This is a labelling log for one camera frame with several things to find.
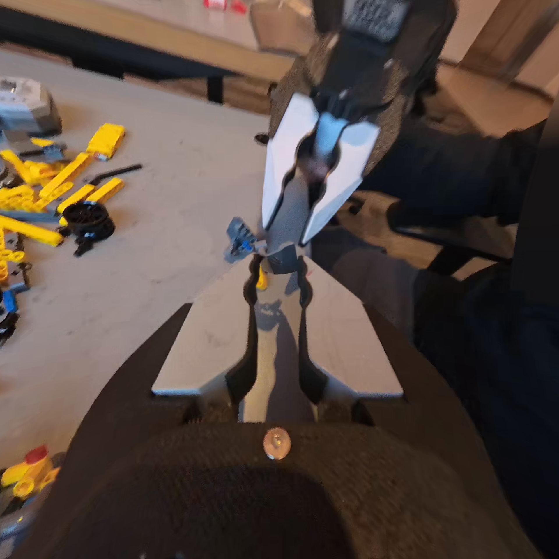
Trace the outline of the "grey toy hub block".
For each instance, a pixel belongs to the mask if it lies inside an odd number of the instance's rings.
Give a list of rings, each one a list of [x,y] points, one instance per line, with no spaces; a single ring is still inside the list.
[[[59,111],[43,84],[30,78],[1,76],[1,131],[37,136],[61,133]]]

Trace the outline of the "grey desk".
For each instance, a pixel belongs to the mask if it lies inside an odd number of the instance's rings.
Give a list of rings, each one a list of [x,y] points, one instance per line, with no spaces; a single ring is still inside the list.
[[[127,134],[114,158],[84,173],[141,163],[108,201],[116,231],[87,254],[73,239],[31,240],[31,289],[1,348],[1,467],[46,444],[66,449],[114,372],[183,304],[221,276],[226,229],[256,229],[266,116],[182,97],[12,52],[1,74],[35,79],[63,119],[61,141],[82,151],[106,122]]]

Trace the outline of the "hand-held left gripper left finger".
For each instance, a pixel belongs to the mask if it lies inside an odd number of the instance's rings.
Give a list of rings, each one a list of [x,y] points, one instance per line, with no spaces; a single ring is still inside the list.
[[[152,385],[157,396],[239,404],[257,375],[261,257],[235,263],[194,300]]]

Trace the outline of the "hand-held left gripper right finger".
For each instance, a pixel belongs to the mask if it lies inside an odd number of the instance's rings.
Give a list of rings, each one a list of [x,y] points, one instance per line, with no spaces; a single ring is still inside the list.
[[[306,397],[313,404],[402,398],[361,300],[309,257],[297,263],[299,384]]]

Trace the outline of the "black toy axle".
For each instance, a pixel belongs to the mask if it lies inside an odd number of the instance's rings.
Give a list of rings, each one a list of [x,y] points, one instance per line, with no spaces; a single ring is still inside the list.
[[[98,173],[94,176],[86,178],[84,180],[84,185],[98,186],[105,179],[120,177],[124,174],[128,174],[128,173],[131,173],[131,172],[134,172],[134,171],[141,170],[142,168],[143,168],[143,164],[139,163],[139,164],[129,165],[129,166],[126,166],[126,167],[113,169],[113,170],[110,170],[110,171],[104,171],[104,172]]]

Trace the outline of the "black spoked toy wheel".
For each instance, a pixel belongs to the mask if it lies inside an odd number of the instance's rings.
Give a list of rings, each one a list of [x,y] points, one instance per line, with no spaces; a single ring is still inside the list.
[[[106,207],[95,201],[80,201],[67,206],[62,214],[65,223],[59,228],[63,236],[74,235],[77,239],[103,241],[116,230]]]

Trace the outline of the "grey workbench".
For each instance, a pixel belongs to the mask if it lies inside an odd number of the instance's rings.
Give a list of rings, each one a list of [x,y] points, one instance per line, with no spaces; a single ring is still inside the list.
[[[224,77],[276,84],[294,60],[260,51],[247,15],[202,1],[1,1],[1,42],[119,79],[206,79],[220,104]]]

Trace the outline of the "pile of yellow toy beams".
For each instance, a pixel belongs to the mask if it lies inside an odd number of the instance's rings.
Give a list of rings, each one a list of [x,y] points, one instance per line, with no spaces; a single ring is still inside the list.
[[[74,235],[59,233],[67,206],[95,201],[106,207],[123,190],[123,175],[77,186],[95,161],[100,160],[85,151],[68,159],[65,144],[34,137],[19,151],[1,150],[1,280],[7,278],[7,262],[28,263],[24,238],[54,248],[68,237],[75,242]]]

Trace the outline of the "grey toy plate with blue pins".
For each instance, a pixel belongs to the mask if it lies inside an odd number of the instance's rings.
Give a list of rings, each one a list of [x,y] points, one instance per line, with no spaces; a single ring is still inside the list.
[[[240,261],[249,255],[257,254],[266,257],[267,241],[254,234],[241,217],[235,216],[227,227],[230,244],[225,251],[225,260],[229,263]]]

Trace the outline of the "small grey toy connector piece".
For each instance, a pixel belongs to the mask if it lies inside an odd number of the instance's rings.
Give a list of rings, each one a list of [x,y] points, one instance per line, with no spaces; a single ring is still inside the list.
[[[272,274],[290,275],[299,270],[297,245],[295,243],[284,243],[282,247],[266,256],[269,270]]]

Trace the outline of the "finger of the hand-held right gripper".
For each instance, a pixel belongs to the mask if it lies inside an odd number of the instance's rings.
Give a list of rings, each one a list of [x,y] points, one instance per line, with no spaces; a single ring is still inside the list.
[[[362,121],[347,125],[338,139],[339,156],[324,180],[319,199],[312,206],[299,241],[307,245],[334,217],[362,182],[362,174],[371,155],[380,127]]]
[[[301,143],[312,136],[319,112],[310,97],[295,93],[291,97],[266,151],[262,192],[262,227],[269,229],[283,203],[284,190],[297,165]]]

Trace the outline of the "black chair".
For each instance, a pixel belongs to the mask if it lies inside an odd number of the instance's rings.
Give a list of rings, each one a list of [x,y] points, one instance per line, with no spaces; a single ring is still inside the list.
[[[512,259],[515,226],[472,217],[450,227],[409,225],[410,213],[394,198],[358,192],[336,214],[339,223],[368,243],[419,269],[464,279],[494,262]]]

